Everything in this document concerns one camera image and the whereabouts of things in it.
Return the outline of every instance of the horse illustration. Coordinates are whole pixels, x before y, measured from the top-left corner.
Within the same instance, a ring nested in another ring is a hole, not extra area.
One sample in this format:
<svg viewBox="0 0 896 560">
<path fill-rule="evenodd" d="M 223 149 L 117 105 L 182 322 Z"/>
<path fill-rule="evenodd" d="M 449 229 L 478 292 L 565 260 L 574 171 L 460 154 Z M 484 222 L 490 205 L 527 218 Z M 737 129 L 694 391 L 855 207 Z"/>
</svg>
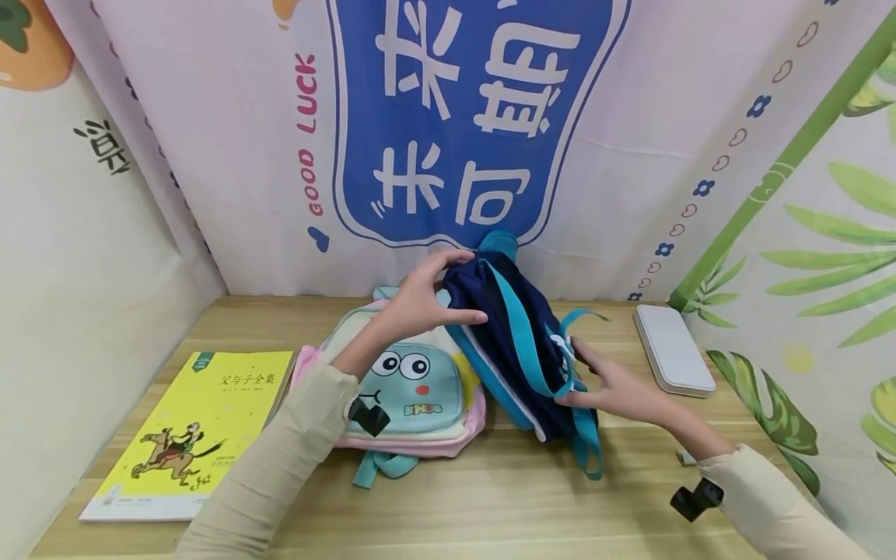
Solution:
<svg viewBox="0 0 896 560">
<path fill-rule="evenodd" d="M 226 441 L 217 442 L 205 451 L 194 454 L 190 451 L 193 448 L 193 443 L 199 441 L 203 437 L 202 432 L 198 432 L 196 436 L 193 436 L 198 428 L 198 424 L 191 424 L 187 428 L 187 434 L 190 436 L 187 438 L 189 445 L 177 443 L 178 438 L 177 436 L 171 435 L 170 427 L 163 429 L 158 434 L 144 435 L 140 438 L 141 443 L 152 442 L 156 444 L 156 446 L 152 450 L 152 453 L 150 453 L 150 458 L 147 459 L 146 462 L 134 465 L 134 468 L 131 469 L 131 478 L 139 478 L 141 474 L 149 470 L 171 469 L 172 480 L 179 480 L 180 486 L 182 487 L 189 486 L 186 482 L 186 478 L 190 475 L 199 473 L 199 470 L 190 470 L 187 468 L 190 466 L 190 463 L 193 462 L 193 459 L 199 459 L 200 457 L 205 457 L 206 455 L 218 451 L 224 444 L 224 441 Z"/>
</svg>

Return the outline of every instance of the persimmon illustration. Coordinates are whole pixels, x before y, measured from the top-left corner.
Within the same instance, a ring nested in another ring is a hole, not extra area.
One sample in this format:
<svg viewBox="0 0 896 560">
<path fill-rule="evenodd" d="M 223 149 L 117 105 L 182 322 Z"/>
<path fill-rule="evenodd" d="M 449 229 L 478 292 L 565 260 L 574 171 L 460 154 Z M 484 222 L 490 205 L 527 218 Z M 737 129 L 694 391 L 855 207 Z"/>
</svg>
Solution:
<svg viewBox="0 0 896 560">
<path fill-rule="evenodd" d="M 296 6 L 299 0 L 273 0 L 274 13 L 280 18 L 280 28 L 289 29 L 287 22 L 292 19 L 292 14 L 296 12 Z"/>
<path fill-rule="evenodd" d="M 73 64 L 44 0 L 0 0 L 0 86 L 50 90 L 68 79 Z"/>
</svg>

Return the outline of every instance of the hand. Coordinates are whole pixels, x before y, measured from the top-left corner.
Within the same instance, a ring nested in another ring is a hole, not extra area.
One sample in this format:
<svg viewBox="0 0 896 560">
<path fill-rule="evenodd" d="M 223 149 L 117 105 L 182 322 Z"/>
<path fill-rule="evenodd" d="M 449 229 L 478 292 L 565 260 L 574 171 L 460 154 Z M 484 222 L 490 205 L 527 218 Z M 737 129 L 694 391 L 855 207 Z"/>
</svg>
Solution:
<svg viewBox="0 0 896 560">
<path fill-rule="evenodd" d="M 488 316 L 472 309 L 448 309 L 435 299 L 435 277 L 455 264 L 469 263 L 470 251 L 433 253 L 405 278 L 395 296 L 330 363 L 344 374 L 363 379 L 380 354 L 395 342 L 444 324 L 481 324 Z"/>
<path fill-rule="evenodd" d="M 605 410 L 622 418 L 664 425 L 672 401 L 658 387 L 638 379 L 625 366 L 600 355 L 596 350 L 573 338 L 576 357 L 600 377 L 602 387 L 597 391 L 570 392 L 557 399 L 568 407 Z"/>
<path fill-rule="evenodd" d="M 398 295 L 371 322 L 388 333 L 395 342 L 445 324 L 482 324 L 488 316 L 473 309 L 448 309 L 435 299 L 438 289 L 435 278 L 444 269 L 469 263 L 475 255 L 454 249 L 440 251 L 427 257 L 401 281 Z"/>
</svg>

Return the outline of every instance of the beige sleeve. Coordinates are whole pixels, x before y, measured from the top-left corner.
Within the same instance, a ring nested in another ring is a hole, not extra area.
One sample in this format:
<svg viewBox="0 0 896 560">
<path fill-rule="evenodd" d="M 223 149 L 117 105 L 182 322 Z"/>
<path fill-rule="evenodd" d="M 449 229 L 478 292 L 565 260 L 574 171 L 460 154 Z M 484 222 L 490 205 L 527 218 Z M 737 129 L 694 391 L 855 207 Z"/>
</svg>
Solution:
<svg viewBox="0 0 896 560">
<path fill-rule="evenodd" d="M 720 510 L 769 560 L 871 560 L 780 470 L 746 445 L 699 467 L 704 478 L 725 491 Z"/>
<path fill-rule="evenodd" d="M 175 558 L 262 558 L 298 491 L 345 430 L 357 396 L 357 378 L 332 366 L 302 375 L 190 523 Z"/>
</svg>

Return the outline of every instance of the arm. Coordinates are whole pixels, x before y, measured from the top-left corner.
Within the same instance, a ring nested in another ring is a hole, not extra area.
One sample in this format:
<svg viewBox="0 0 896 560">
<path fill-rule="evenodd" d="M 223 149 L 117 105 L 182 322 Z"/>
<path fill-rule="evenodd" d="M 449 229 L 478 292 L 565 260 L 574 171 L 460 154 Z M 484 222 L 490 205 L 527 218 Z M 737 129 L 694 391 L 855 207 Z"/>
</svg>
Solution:
<svg viewBox="0 0 896 560">
<path fill-rule="evenodd" d="M 358 382 L 380 354 L 398 340 L 441 324 L 487 319 L 481 312 L 445 309 L 435 299 L 436 274 L 471 258 L 472 253 L 461 250 L 430 255 L 331 364 L 302 375 L 190 523 L 175 558 L 263 557 L 299 490 L 342 436 Z"/>
<path fill-rule="evenodd" d="M 691 410 L 624 366 L 573 339 L 576 356 L 599 375 L 599 391 L 557 401 L 601 409 L 666 429 L 699 461 L 701 474 L 725 491 L 720 510 L 770 560 L 871 560 L 810 505 L 780 470 L 745 445 L 735 447 Z"/>
</svg>

